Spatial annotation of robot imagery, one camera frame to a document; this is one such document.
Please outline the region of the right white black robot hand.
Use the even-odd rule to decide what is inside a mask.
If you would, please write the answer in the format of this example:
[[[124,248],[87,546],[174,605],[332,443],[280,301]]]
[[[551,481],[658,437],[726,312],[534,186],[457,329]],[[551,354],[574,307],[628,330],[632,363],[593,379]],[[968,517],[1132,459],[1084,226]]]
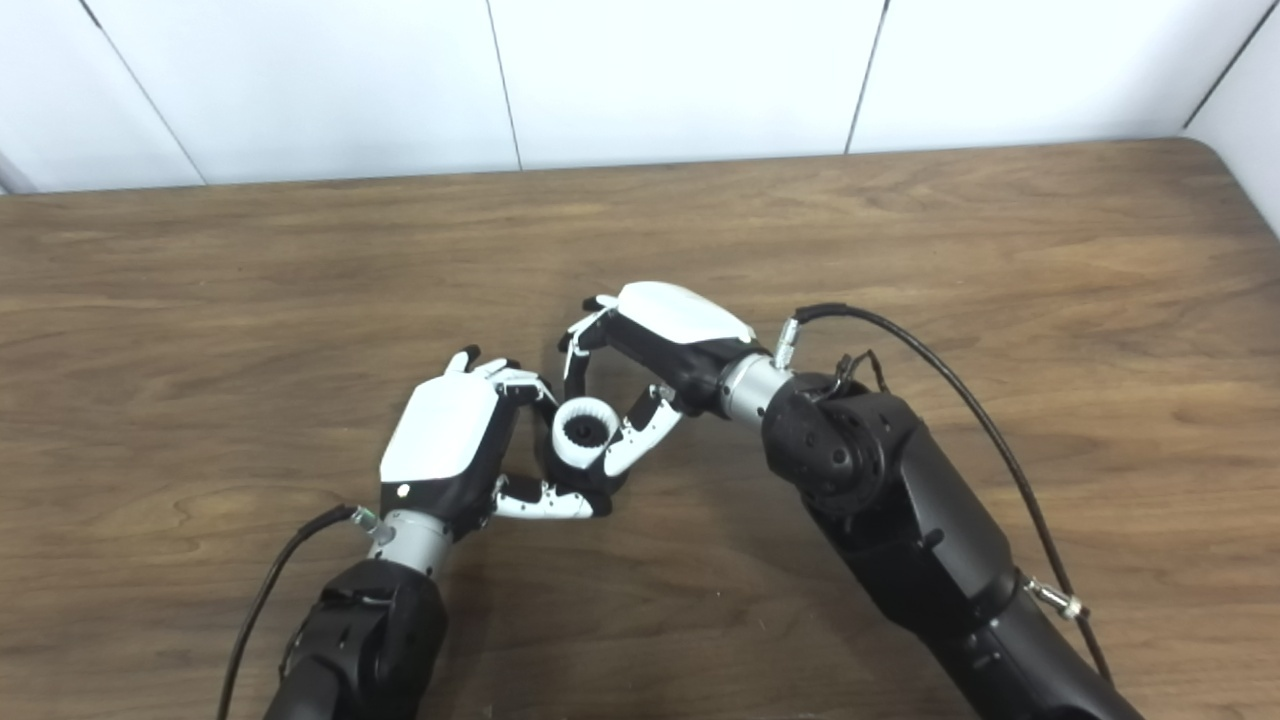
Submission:
[[[754,329],[718,304],[677,284],[637,281],[616,296],[582,304],[557,348],[564,355],[564,397],[586,396],[595,351],[612,348],[648,370],[654,383],[614,424],[588,468],[594,480],[623,478],[686,416],[727,419],[724,382],[741,361],[763,355]]]

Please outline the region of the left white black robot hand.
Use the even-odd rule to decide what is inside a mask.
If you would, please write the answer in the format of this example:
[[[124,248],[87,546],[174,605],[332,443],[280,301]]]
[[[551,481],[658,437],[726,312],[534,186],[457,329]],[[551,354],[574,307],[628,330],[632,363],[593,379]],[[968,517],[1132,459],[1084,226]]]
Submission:
[[[614,423],[600,413],[572,419],[536,373],[498,357],[477,364],[466,346],[440,375],[411,393],[379,465],[380,518],[416,512],[460,541],[493,516],[524,520],[603,518],[621,479],[594,480],[588,468]],[[544,421],[543,477],[507,471],[504,457],[521,411]]]

